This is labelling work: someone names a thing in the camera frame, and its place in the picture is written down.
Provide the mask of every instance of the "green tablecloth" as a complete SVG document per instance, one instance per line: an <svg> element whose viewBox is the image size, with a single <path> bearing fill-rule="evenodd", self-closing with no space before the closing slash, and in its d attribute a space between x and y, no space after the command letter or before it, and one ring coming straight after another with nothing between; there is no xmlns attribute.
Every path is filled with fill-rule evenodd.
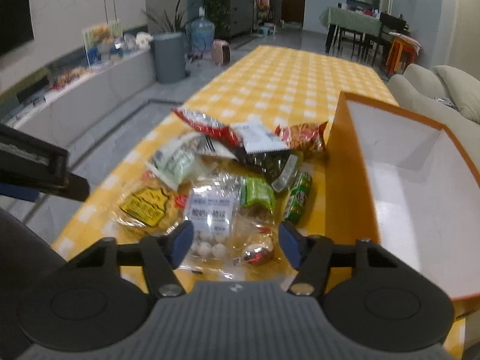
<svg viewBox="0 0 480 360"><path fill-rule="evenodd" d="M328 7L323 11L320 15L320 23L327 28L330 24L334 24L373 36L378 36L381 25L380 20L375 17L336 7Z"/></svg>

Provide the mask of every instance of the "metal screw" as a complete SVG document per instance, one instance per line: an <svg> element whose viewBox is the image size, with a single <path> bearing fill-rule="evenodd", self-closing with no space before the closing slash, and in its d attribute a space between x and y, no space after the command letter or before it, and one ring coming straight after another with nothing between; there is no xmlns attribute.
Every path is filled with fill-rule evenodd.
<svg viewBox="0 0 480 360"><path fill-rule="evenodd" d="M161 296L175 297L182 293L182 288L178 284L164 284L158 292Z"/></svg>
<svg viewBox="0 0 480 360"><path fill-rule="evenodd" d="M300 296L311 295L314 291L314 286L308 283L295 283L290 287L290 292Z"/></svg>

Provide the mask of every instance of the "black circular joint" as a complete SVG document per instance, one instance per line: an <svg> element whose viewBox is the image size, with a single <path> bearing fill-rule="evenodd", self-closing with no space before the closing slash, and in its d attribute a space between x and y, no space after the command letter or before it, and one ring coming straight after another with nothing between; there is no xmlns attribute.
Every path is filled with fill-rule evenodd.
<svg viewBox="0 0 480 360"><path fill-rule="evenodd" d="M86 351L114 344L135 332L151 309L134 284L101 268L59 271L21 302L25 334L54 350Z"/></svg>
<svg viewBox="0 0 480 360"><path fill-rule="evenodd" d="M322 304L333 327L376 350L411 352L442 343L453 306L437 286L414 271L366 269L335 286Z"/></svg>

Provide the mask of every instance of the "sofa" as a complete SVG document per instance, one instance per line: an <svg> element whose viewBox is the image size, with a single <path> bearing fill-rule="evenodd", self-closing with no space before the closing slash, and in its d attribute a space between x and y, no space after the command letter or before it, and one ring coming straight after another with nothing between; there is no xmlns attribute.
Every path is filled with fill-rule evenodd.
<svg viewBox="0 0 480 360"><path fill-rule="evenodd" d="M480 169L480 81L451 66L431 70L410 64L394 75L388 89L402 108L445 124ZM450 99L458 111L435 98Z"/></svg>

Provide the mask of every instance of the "orange box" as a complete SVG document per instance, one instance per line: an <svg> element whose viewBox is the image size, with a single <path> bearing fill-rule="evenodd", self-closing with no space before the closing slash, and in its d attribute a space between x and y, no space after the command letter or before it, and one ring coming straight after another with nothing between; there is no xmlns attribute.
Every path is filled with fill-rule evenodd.
<svg viewBox="0 0 480 360"><path fill-rule="evenodd" d="M325 235L379 243L442 288L457 317L480 308L480 174L452 131L341 92L327 152Z"/></svg>

